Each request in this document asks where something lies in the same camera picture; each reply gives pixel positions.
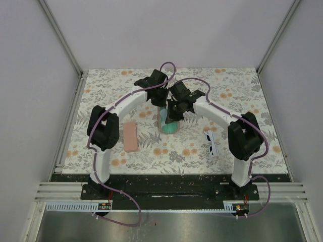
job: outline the purple cable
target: purple cable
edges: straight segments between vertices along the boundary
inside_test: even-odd
[[[105,187],[105,188],[107,188],[107,189],[109,189],[109,190],[111,190],[111,191],[114,191],[114,192],[116,192],[116,193],[121,193],[121,194],[123,194],[124,196],[126,196],[126,197],[128,197],[135,205],[136,205],[136,207],[137,207],[137,209],[138,209],[138,212],[139,212],[139,220],[138,220],[138,222],[137,223],[134,223],[134,224],[127,224],[127,223],[122,223],[122,222],[118,222],[118,221],[115,221],[115,220],[112,220],[112,219],[109,219],[109,218],[104,218],[104,217],[102,217],[102,216],[99,216],[99,215],[97,215],[96,217],[97,218],[101,218],[101,219],[103,219],[103,220],[106,220],[106,221],[109,221],[109,222],[113,222],[113,223],[116,223],[116,224],[119,224],[119,225],[123,225],[123,226],[127,226],[127,227],[136,227],[136,226],[139,226],[140,224],[141,224],[141,220],[142,220],[142,215],[141,215],[141,209],[140,209],[140,207],[139,207],[139,205],[138,205],[138,203],[129,195],[129,194],[127,194],[127,193],[125,193],[125,192],[123,192],[123,191],[121,191],[121,190],[118,190],[118,189],[114,189],[114,188],[111,188],[111,187],[109,187],[109,186],[107,186],[107,185],[105,185],[100,179],[99,179],[99,177],[98,177],[98,175],[96,174],[96,157],[97,157],[97,149],[95,149],[94,147],[91,147],[91,140],[92,140],[92,137],[93,137],[93,134],[94,134],[94,131],[96,130],[96,128],[97,128],[97,126],[99,125],[99,123],[101,123],[101,120],[103,119],[103,117],[107,114],[107,113],[109,113],[111,110],[113,110],[115,107],[117,107],[122,101],[124,101],[126,98],[128,98],[129,96],[131,96],[132,94],[134,94],[134,93],[137,93],[137,92],[141,92],[141,91],[146,91],[146,90],[149,90],[149,89],[152,89],[152,88],[157,88],[157,87],[160,87],[160,86],[163,86],[163,85],[165,85],[166,83],[168,83],[168,82],[170,82],[172,79],[173,79],[173,77],[174,77],[174,75],[175,75],[175,73],[176,73],[176,67],[175,67],[175,65],[174,65],[174,63],[172,63],[172,62],[165,62],[164,64],[162,64],[162,66],[160,67],[160,70],[162,70],[162,68],[163,68],[163,66],[164,65],[166,65],[166,64],[171,64],[173,67],[174,67],[174,71],[173,71],[173,74],[171,75],[171,77],[167,80],[167,81],[165,81],[165,82],[163,82],[163,83],[161,83],[161,84],[158,84],[158,85],[156,85],[156,86],[152,86],[152,87],[147,87],[147,88],[142,88],[142,89],[139,89],[139,90],[136,90],[136,91],[134,91],[134,92],[132,92],[132,93],[128,93],[127,95],[125,95],[124,97],[122,97],[119,101],[117,101],[116,103],[115,103],[115,105],[114,106],[112,106],[112,107],[110,107],[108,110],[106,110],[99,118],[98,118],[98,120],[96,121],[96,123],[95,123],[95,125],[93,126],[93,129],[91,130],[91,133],[90,133],[90,135],[89,135],[89,139],[88,139],[88,141],[87,141],[87,148],[88,149],[90,149],[90,150],[93,150],[94,151],[94,156],[93,156],[93,172],[94,172],[94,176],[95,176],[95,178],[97,179],[97,181],[99,182],[99,184],[101,185],[101,186],[103,186],[103,187]]]
[[[211,86],[210,86],[210,84],[209,84],[207,81],[205,81],[205,80],[203,80],[203,79],[200,79],[200,78],[189,77],[189,78],[183,78],[183,79],[180,79],[180,80],[179,80],[179,81],[177,81],[176,83],[181,82],[181,81],[185,81],[185,80],[197,80],[197,81],[200,81],[200,82],[205,83],[205,84],[207,85],[207,87],[208,87],[208,91],[206,92],[206,96],[205,96],[206,101],[207,101],[210,105],[212,105],[213,107],[217,108],[218,110],[220,110],[220,111],[222,111],[222,112],[224,112],[224,113],[226,113],[226,114],[228,114],[228,115],[231,115],[231,113],[230,113],[229,111],[227,111],[227,110],[225,110],[225,109],[221,108],[220,106],[218,106],[218,105],[216,105],[216,104],[214,104],[214,103],[212,103],[212,102],[210,101],[210,99],[208,98],[208,95],[209,95],[209,93],[210,93],[210,91],[211,91]],[[265,137],[265,136],[263,135],[263,133],[261,132],[261,130],[260,130],[260,129],[258,129],[255,125],[253,125],[251,122],[249,122],[249,121],[247,121],[246,119],[244,119],[243,117],[240,117],[240,116],[235,115],[235,114],[232,114],[232,117],[235,117],[235,118],[237,118],[237,119],[239,119],[239,120],[243,121],[244,123],[246,123],[246,124],[250,125],[254,130],[256,130],[256,131],[260,134],[260,136],[263,138],[264,143],[265,143],[265,146],[266,146],[266,150],[265,150],[265,152],[264,152],[262,155],[259,155],[259,156],[256,156],[256,157],[251,158],[251,163],[250,163],[250,167],[249,167],[249,171],[248,171],[248,176],[251,176],[251,170],[252,170],[252,164],[253,164],[253,161],[254,161],[255,159],[262,158],[262,157],[264,157],[264,156],[266,156],[266,155],[268,154],[268,151],[269,151],[269,143],[268,143],[268,141],[267,141],[266,137]]]

